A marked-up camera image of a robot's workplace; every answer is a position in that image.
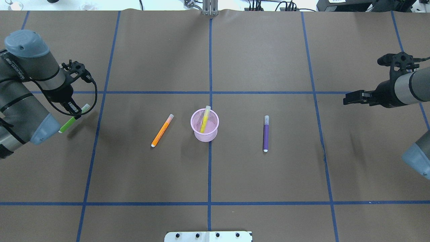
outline yellow highlighter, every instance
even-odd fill
[[[205,114],[203,115],[202,127],[200,128],[200,133],[204,133],[206,129],[206,124],[208,123],[209,113],[211,111],[211,106],[206,106]]]
[[[161,139],[161,136],[163,136],[164,132],[166,131],[167,127],[169,126],[170,122],[172,121],[174,115],[170,114],[167,120],[164,122],[163,126],[161,127],[160,131],[158,131],[157,136],[155,136],[155,139],[151,143],[151,147],[155,147],[158,144],[158,141]]]

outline electrical cable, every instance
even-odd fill
[[[63,112],[63,111],[61,111],[60,109],[58,109],[50,100],[49,100],[49,98],[48,98],[48,96],[45,94],[45,92],[43,91],[43,89],[42,89],[42,87],[36,82],[36,81],[34,81],[34,80],[31,80],[32,82],[34,82],[36,85],[37,85],[37,87],[42,91],[42,94],[45,96],[45,98],[46,98],[46,100],[48,100],[48,102],[49,102],[49,104],[51,104],[51,106],[55,109],[55,110],[57,110],[58,112],[60,112],[61,114],[64,114],[64,115],[67,115],[67,116],[74,116],[74,117],[76,117],[76,116],[82,116],[82,115],[85,115],[85,114],[87,114],[87,113],[89,113],[93,108],[94,108],[94,106],[96,105],[96,103],[97,103],[97,84],[95,83],[95,81],[94,80],[92,80],[91,81],[91,83],[94,85],[94,90],[95,90],[95,93],[94,93],[94,103],[92,104],[92,106],[91,106],[91,108],[89,108],[88,109],[88,111],[86,111],[85,113],[79,113],[79,114],[70,114],[70,113],[66,113],[66,112]]]
[[[426,61],[426,60],[430,60],[430,57],[427,57],[427,58],[414,58],[414,62],[422,62],[422,61]]]
[[[288,7],[285,8],[285,11],[291,11],[291,7],[293,6],[293,1],[288,4]]]
[[[405,2],[406,2],[406,0],[403,0],[402,5],[400,6],[400,8],[399,8],[397,11],[399,11],[399,12],[401,12],[401,11],[402,11],[402,8],[403,8],[403,5],[405,5]]]
[[[280,3],[281,1],[273,1],[273,0],[260,0],[260,2],[272,2],[272,3]]]
[[[10,123],[8,123],[8,122],[4,121],[4,119],[2,119],[2,118],[0,118],[0,124],[1,124],[1,126],[3,126],[3,127],[10,127],[10,128],[12,128],[12,127],[13,127],[13,125],[12,125],[12,124],[10,124]]]
[[[295,10],[293,10],[293,11],[296,11],[296,10],[310,10],[310,11],[314,11],[314,12],[316,12],[315,10],[313,10],[313,9],[295,9]]]
[[[287,8],[288,2],[286,2],[286,1],[282,1],[282,2],[279,2],[278,6],[276,6],[276,8],[275,8],[275,12],[276,12],[276,10],[278,10],[279,5],[281,5],[282,3],[285,3],[285,8]]]

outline pink mesh cup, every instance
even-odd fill
[[[219,118],[218,115],[211,110],[205,132],[200,133],[199,131],[202,127],[204,114],[205,109],[199,109],[193,114],[193,116],[191,116],[191,128],[193,128],[194,135],[198,140],[202,142],[209,142],[212,141],[218,133]]]

